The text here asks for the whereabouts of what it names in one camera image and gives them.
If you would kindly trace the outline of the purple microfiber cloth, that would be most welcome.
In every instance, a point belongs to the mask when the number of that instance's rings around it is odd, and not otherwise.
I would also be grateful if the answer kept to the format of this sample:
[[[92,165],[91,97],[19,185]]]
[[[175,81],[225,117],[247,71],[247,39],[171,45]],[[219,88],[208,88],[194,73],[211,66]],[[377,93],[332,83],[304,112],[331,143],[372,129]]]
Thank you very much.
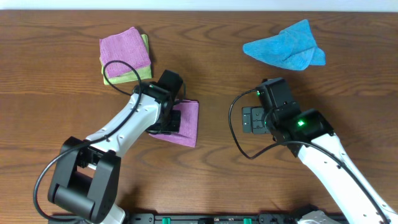
[[[174,106],[174,109],[181,112],[179,132],[172,134],[150,134],[150,136],[182,146],[196,147],[199,102],[184,100],[180,104]]]

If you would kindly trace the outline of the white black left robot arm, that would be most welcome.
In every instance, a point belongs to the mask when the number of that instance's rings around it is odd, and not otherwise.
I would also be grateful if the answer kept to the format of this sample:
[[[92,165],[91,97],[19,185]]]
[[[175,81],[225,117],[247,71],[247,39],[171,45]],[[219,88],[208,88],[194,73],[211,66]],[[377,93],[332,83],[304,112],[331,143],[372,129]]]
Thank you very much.
[[[173,107],[184,89],[184,82],[141,83],[108,124],[84,140],[68,138],[50,162],[48,201],[74,213],[74,222],[125,223],[126,212],[115,204],[121,159],[142,133],[172,132]]]

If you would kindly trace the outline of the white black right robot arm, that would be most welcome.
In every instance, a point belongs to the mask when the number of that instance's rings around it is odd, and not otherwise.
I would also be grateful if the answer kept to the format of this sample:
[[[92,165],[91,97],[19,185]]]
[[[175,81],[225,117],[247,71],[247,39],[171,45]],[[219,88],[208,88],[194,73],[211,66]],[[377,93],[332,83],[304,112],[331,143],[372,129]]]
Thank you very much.
[[[314,109],[242,109],[243,130],[271,134],[320,180],[349,223],[397,223],[395,212],[347,155],[339,137]]]

